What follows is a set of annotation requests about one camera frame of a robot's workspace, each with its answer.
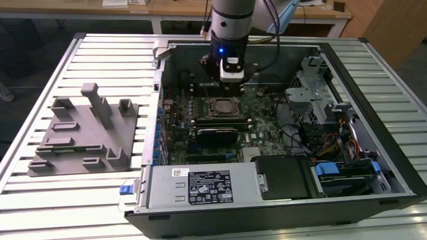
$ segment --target wooden tabletop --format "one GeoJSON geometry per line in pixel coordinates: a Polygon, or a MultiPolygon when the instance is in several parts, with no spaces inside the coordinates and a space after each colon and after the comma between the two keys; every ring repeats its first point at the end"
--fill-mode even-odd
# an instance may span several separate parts
{"type": "Polygon", "coordinates": [[[112,15],[151,14],[154,4],[155,0],[151,0],[147,5],[130,4],[127,8],[103,8],[103,0],[0,0],[0,12],[112,15]]]}
{"type": "MultiPolygon", "coordinates": [[[[0,12],[175,16],[203,16],[206,13],[206,0],[151,0],[147,5],[130,4],[128,6],[106,9],[103,0],[0,0],[0,12]]],[[[349,10],[334,11],[326,5],[307,6],[305,10],[299,8],[294,18],[303,19],[305,15],[309,19],[351,19],[354,16],[349,10]]]]}
{"type": "MultiPolygon", "coordinates": [[[[309,19],[351,19],[354,17],[353,13],[346,9],[346,12],[339,12],[331,9],[334,0],[327,0],[327,7],[323,6],[307,6],[305,9],[299,7],[297,9],[294,18],[309,19]]],[[[151,14],[154,15],[178,15],[178,16],[203,16],[206,14],[206,0],[155,0],[151,9],[151,14]]]]}

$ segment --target table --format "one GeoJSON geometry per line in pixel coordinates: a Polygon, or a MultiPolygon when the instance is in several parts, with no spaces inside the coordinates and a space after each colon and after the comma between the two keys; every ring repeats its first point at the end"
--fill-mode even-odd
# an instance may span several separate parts
{"type": "MultiPolygon", "coordinates": [[[[325,9],[325,6],[299,8],[291,23],[333,25],[329,37],[339,37],[351,12],[325,9]]],[[[206,0],[151,0],[148,5],[104,9],[103,0],[0,0],[0,18],[148,20],[154,34],[162,34],[162,21],[203,21],[206,0]]]]}
{"type": "MultiPolygon", "coordinates": [[[[152,65],[154,48],[168,40],[196,41],[202,38],[196,35],[87,34],[72,40],[0,163],[0,240],[148,240],[124,219],[123,211],[132,209],[136,199],[135,195],[120,198],[119,188],[140,176],[144,127],[150,107],[158,107],[159,101],[143,95],[147,92],[143,89],[152,87],[158,71],[162,71],[152,65]],[[116,64],[114,69],[106,70],[103,63],[116,64]],[[48,108],[54,99],[67,96],[74,104],[87,104],[79,97],[80,87],[92,82],[98,83],[99,93],[111,104],[120,98],[131,98],[139,104],[131,171],[28,177],[28,164],[54,116],[48,108]]],[[[295,44],[319,41],[331,44],[427,182],[427,109],[373,46],[357,38],[283,37],[281,40],[295,44]]],[[[339,83],[333,83],[346,100],[339,83]]],[[[214,235],[202,239],[423,240],[426,226],[425,202],[383,212],[355,224],[214,235]]]]}
{"type": "MultiPolygon", "coordinates": [[[[327,0],[327,5],[333,6],[334,0],[327,0]]],[[[299,7],[295,11],[293,24],[325,24],[333,25],[329,37],[339,38],[345,30],[347,21],[354,17],[353,13],[326,9],[323,6],[299,7]]],[[[160,32],[162,21],[203,21],[206,14],[204,0],[155,0],[151,14],[154,15],[152,27],[160,32]]]]}

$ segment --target power supply label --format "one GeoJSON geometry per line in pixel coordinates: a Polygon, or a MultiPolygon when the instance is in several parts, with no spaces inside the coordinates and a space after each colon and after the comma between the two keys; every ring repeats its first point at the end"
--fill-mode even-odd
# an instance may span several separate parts
{"type": "Polygon", "coordinates": [[[188,203],[226,204],[234,202],[230,171],[199,171],[188,173],[188,203]]]}

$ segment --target cpu socket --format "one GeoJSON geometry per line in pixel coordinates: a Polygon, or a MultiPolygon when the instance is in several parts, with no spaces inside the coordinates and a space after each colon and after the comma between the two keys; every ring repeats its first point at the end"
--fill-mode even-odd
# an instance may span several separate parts
{"type": "Polygon", "coordinates": [[[242,119],[239,100],[235,97],[215,97],[208,99],[208,117],[211,119],[242,119]]]}

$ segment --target slotted metal surface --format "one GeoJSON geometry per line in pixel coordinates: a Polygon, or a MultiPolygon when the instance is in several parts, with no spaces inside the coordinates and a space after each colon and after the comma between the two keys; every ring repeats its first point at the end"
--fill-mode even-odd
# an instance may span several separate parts
{"type": "MultiPolygon", "coordinates": [[[[132,34],[88,34],[84,39],[74,40],[11,146],[14,150],[0,165],[0,170],[7,170],[0,181],[0,239],[146,239],[124,219],[123,211],[132,208],[136,201],[132,195],[120,198],[119,186],[140,175],[150,107],[158,104],[151,99],[156,75],[151,65],[155,41],[178,38],[199,40],[196,36],[132,34]],[[54,116],[48,109],[54,98],[70,97],[75,105],[88,104],[79,93],[82,84],[92,82],[98,83],[99,94],[107,96],[110,103],[130,98],[139,104],[131,171],[31,178],[26,173],[54,116]]],[[[375,58],[370,46],[357,39],[282,40],[331,44],[418,173],[427,181],[427,115],[402,80],[375,58]]],[[[338,82],[334,83],[346,100],[338,82]]],[[[199,239],[427,239],[426,223],[427,205],[419,204],[387,211],[351,225],[236,233],[199,239]]]]}

